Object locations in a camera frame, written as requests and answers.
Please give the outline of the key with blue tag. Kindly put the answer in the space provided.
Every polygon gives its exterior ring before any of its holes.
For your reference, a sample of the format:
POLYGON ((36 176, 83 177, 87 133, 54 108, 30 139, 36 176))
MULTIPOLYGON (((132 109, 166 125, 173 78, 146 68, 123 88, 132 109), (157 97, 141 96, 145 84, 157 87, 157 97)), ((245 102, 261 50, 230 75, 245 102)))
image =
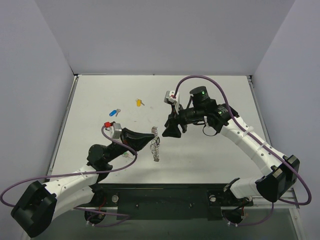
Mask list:
POLYGON ((113 110, 113 111, 111 111, 110 113, 109 113, 109 116, 110 117, 113 117, 113 116, 115 116, 115 117, 117 117, 118 116, 118 114, 121 112, 121 109, 115 109, 115 110, 113 110))

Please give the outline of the metal key ring disc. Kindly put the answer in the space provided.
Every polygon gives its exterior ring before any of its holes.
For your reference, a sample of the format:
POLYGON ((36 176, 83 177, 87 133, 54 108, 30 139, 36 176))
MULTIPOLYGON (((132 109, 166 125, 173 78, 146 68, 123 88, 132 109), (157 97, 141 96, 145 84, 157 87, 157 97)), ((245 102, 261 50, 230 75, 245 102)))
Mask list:
POLYGON ((158 128, 156 126, 153 126, 151 128, 151 133, 154 135, 154 138, 151 141, 150 150, 153 156, 153 160, 155 162, 159 162, 160 161, 160 154, 159 154, 160 137, 158 136, 158 128))

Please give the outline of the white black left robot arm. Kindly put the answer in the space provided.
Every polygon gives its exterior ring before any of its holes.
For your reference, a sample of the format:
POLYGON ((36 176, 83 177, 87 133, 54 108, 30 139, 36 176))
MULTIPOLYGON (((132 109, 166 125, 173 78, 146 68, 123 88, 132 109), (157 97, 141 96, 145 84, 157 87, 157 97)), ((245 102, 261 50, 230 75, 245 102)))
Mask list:
POLYGON ((87 163, 73 173, 51 175, 52 181, 40 183, 34 180, 17 203, 11 216, 30 238, 43 233, 52 220, 80 205, 99 205, 103 193, 98 183, 116 169, 110 162, 125 152, 135 157, 155 136, 138 133, 127 128, 115 128, 108 139, 108 146, 94 144, 88 150, 87 163))

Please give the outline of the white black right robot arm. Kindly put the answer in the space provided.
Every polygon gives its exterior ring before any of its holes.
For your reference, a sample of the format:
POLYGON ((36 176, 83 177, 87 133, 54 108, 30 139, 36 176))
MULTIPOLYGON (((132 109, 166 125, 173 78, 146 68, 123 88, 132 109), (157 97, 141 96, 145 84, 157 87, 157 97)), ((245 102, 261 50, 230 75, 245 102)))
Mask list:
POLYGON ((224 201, 234 205, 242 198, 261 196, 269 202, 277 202, 297 181, 294 172, 299 170, 299 159, 294 155, 287 157, 263 141, 233 108, 217 104, 210 98, 205 86, 196 87, 189 93, 193 106, 183 108, 178 93, 166 92, 164 102, 171 105, 171 113, 162 136, 180 138, 189 124, 213 128, 238 146, 263 175, 261 178, 234 179, 225 186, 224 201))

